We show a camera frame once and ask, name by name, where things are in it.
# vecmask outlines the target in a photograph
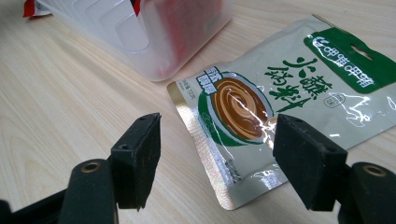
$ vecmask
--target green label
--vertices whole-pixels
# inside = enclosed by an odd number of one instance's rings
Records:
[[[396,63],[350,33],[331,28],[304,43],[356,92],[368,94],[396,81]]]
[[[202,91],[206,95],[211,95],[218,91],[215,83],[222,80],[223,76],[217,67],[211,67],[206,69],[205,73],[201,76],[198,76],[196,79],[201,86]]]

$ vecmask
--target brown food illustration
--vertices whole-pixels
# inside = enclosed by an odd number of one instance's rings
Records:
[[[229,130],[247,140],[262,137],[267,113],[256,92],[230,77],[217,82],[216,87],[218,91],[212,95],[213,107]]]

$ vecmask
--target red item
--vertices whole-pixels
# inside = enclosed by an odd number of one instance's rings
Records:
[[[140,0],[136,0],[134,2],[134,13],[137,15],[139,15],[140,12]]]
[[[221,10],[222,1],[165,0],[156,4],[163,26],[170,32],[171,45],[178,61],[188,57],[205,39],[206,29],[211,28],[211,21]]]
[[[23,17],[32,17],[35,15],[35,0],[26,0],[23,11]]]

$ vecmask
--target green and white packaging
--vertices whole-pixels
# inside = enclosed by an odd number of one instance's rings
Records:
[[[233,210],[287,181],[272,155],[279,113],[348,149],[396,123],[395,81],[395,62],[312,16],[168,91],[221,206]]]

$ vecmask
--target clamp jaw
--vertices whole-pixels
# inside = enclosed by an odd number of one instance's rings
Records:
[[[118,208],[144,208],[161,156],[160,114],[137,119],[107,160],[84,161],[56,194],[12,213],[0,201],[0,223],[118,223]]]
[[[301,119],[279,115],[274,157],[305,207],[332,211],[339,223],[394,223],[396,175],[369,163],[346,165],[347,152]]]

